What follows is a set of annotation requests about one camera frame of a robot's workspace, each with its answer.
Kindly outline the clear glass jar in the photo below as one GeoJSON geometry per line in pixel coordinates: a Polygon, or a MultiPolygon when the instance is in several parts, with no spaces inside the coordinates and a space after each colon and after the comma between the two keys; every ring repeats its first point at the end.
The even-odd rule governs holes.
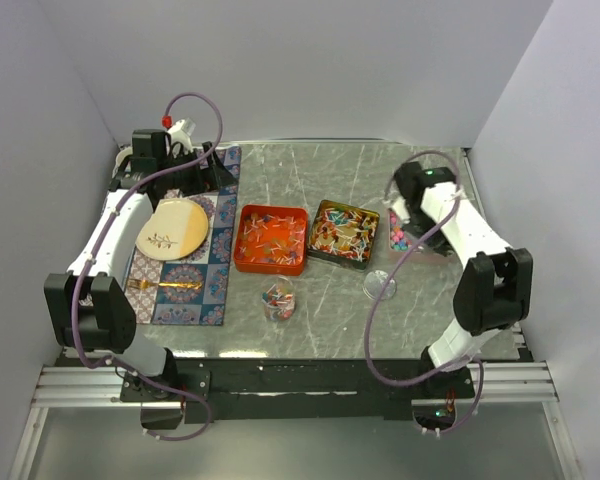
{"type": "Polygon", "coordinates": [[[271,322],[287,321],[296,309],[296,295],[291,281],[284,276],[270,279],[261,294],[264,316],[271,322]]]}

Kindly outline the clear round jar lid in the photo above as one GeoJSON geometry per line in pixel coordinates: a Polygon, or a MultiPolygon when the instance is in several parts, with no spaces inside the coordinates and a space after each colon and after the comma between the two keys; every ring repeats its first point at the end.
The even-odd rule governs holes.
{"type": "Polygon", "coordinates": [[[383,270],[374,270],[368,273],[363,281],[363,292],[370,299],[380,299],[381,301],[391,299],[397,290],[397,284],[394,279],[388,279],[389,274],[383,270]]]}

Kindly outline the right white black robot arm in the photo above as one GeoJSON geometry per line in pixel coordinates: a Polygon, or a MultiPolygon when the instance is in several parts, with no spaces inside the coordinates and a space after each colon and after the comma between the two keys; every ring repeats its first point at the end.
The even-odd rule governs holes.
{"type": "Polygon", "coordinates": [[[480,353],[497,333],[529,314],[533,257],[502,239],[466,197],[448,167],[403,163],[393,175],[400,198],[390,210],[414,251],[454,255],[463,268],[453,299],[453,318],[424,351],[420,391],[440,398],[453,385],[451,371],[480,353]]]}

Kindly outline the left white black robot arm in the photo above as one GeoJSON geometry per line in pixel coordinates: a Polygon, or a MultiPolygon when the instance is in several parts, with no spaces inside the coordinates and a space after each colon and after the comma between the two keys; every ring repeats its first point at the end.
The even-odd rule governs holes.
{"type": "Polygon", "coordinates": [[[58,343],[82,365],[123,369],[159,402],[180,391],[173,353],[138,332],[121,286],[136,238],[171,189],[215,185],[218,144],[191,146],[176,128],[134,131],[107,187],[105,204],[86,246],[66,272],[49,275],[44,296],[58,343]]]}

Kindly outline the orange candy box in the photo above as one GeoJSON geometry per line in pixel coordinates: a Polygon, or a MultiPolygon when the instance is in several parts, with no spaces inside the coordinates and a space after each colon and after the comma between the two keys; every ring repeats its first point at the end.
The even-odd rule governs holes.
{"type": "Polygon", "coordinates": [[[308,213],[303,208],[245,205],[235,228],[233,262],[242,273],[299,276],[306,265],[308,213]]]}

